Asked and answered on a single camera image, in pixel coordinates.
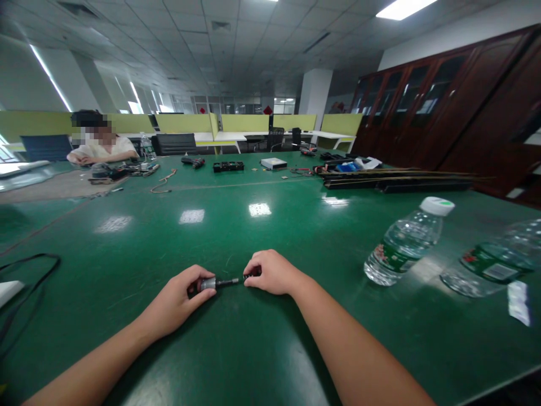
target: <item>office chair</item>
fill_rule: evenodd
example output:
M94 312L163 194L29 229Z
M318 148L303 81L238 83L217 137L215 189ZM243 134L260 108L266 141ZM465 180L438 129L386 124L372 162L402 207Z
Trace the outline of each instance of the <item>office chair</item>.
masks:
M73 150L69 138L63 135L21 135L26 159L36 161L67 161Z
M269 135L267 135L267 145L265 146L264 152L272 152L272 149L274 147L277 147L278 145L282 145L283 143L283 132L284 129L282 127L272 127L271 130L269 130ZM255 147L260 149L260 145L264 143L265 141L258 142L254 146L254 152Z
M195 134L156 134L157 155L197 155Z

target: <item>power drill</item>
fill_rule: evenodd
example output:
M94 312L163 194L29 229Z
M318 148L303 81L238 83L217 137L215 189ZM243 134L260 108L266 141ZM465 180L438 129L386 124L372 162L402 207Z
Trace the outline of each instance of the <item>power drill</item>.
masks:
M190 164L194 169L200 168L205 164L205 160L203 158L196 158L193 160L187 156L183 156L181 161L183 164Z

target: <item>air vent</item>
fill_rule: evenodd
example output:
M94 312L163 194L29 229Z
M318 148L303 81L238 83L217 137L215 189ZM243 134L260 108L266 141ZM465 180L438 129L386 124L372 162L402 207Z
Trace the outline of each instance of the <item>air vent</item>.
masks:
M68 10L77 18L92 18L96 20L100 19L96 12L92 11L85 5L70 2L58 2L58 4Z
M303 54L307 54L310 52L310 50L312 48L314 48L314 46L318 45L321 41L323 41L325 38L327 38L331 33L325 33L323 34L322 36L320 36L320 38L318 40L316 40L312 45L310 45L308 48L306 48L304 51L303 51Z
M221 23L220 21L212 22L212 31L215 32L230 32L231 24L230 23Z

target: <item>forearm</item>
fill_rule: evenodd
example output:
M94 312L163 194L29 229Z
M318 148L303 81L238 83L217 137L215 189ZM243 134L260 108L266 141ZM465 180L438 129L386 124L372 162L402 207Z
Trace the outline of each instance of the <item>forearm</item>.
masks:
M433 405L409 372L313 279L291 292L344 405Z
M134 322L58 376L24 405L100 405L124 372L153 342L154 338L146 335Z
M103 162L118 162L123 161L129 158L138 158L137 152L135 151L126 151L120 154L111 155L110 157L103 158Z

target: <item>water bottle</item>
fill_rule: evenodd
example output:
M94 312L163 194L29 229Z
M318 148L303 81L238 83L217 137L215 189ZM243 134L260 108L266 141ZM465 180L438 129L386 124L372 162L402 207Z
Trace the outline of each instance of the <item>water bottle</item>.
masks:
M505 289L541 263L541 219L509 226L504 233L466 252L440 279L452 290L480 298Z
M154 152L154 147L152 147L152 142L147 138L145 133L141 133L141 146L145 155L151 160L156 159L156 153Z
M416 210L398 220L365 262L365 273L378 285L394 285L439 240L443 217L455 205L439 197L427 197Z

